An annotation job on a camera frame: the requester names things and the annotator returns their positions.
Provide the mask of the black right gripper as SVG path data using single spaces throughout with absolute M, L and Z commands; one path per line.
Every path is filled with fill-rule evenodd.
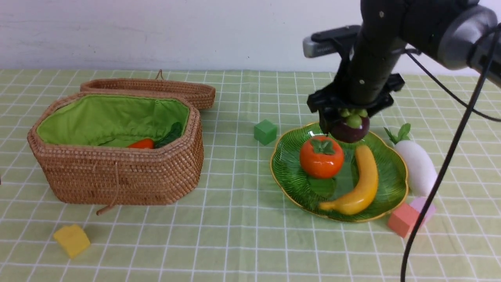
M 310 94 L 306 100 L 308 109 L 319 114 L 319 125 L 322 133 L 330 134 L 333 123 L 340 119 L 340 109 L 365 109 L 369 118 L 393 105 L 392 92 L 401 91 L 405 81 L 400 74 L 391 74 L 384 82 L 382 89 L 370 87 L 375 90 L 374 97 L 364 96 L 357 91 L 348 89 L 348 83 L 342 81 L 340 76 L 324 88 Z

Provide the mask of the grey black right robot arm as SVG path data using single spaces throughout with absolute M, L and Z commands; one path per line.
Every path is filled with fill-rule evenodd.
M 341 125 L 343 109 L 368 116 L 393 104 L 404 86 L 393 69 L 404 53 L 423 53 L 449 70 L 486 71 L 500 86 L 500 31 L 496 13 L 477 0 L 362 0 L 362 25 L 320 31 L 304 38 L 303 53 L 316 58 L 338 53 L 333 82 L 308 96 L 324 134 L 339 138 L 354 130 Z

